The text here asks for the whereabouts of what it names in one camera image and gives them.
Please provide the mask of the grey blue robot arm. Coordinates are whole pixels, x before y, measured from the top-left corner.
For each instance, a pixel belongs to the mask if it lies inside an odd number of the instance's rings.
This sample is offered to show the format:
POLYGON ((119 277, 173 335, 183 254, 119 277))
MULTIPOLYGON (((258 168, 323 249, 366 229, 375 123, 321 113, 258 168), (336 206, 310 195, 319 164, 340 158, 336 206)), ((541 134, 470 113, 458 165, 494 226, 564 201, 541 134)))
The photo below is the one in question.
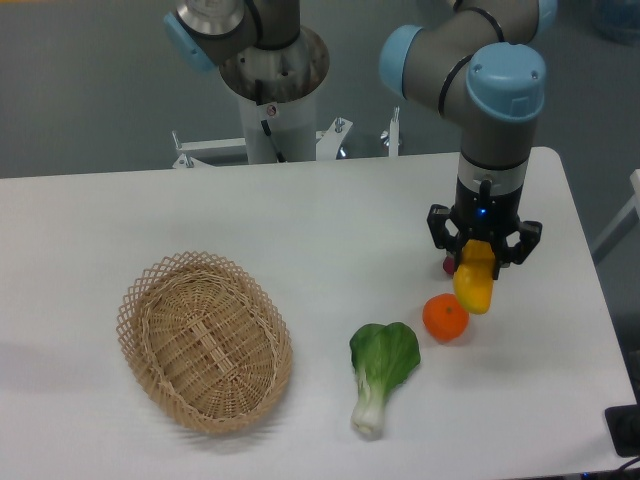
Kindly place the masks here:
MULTIPOLYGON (((530 44, 556 11, 553 1, 457 1, 440 27, 402 26, 382 47, 383 84, 461 128, 455 202, 433 205, 427 217, 456 267, 472 264, 480 241, 498 275, 540 241, 541 224, 521 220, 518 208, 545 100, 545 62, 530 44)), ((248 108, 251 162, 317 158, 315 118, 301 106, 324 83, 329 55, 301 23, 298 2, 181 1, 163 23, 186 61, 217 69, 248 108)))

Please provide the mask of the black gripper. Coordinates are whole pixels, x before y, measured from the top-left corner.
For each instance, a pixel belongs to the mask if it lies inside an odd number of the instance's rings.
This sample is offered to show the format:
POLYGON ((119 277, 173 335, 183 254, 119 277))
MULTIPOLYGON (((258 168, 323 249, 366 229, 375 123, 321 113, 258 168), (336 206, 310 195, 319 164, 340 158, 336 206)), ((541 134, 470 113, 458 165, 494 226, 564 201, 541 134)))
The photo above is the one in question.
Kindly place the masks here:
POLYGON ((458 268, 467 241, 492 243, 494 280, 503 268, 521 265, 539 244, 543 229, 541 222, 519 219, 522 191, 520 186, 504 195, 483 197, 457 178, 454 206, 433 204, 427 215, 435 247, 445 250, 453 267, 458 268))

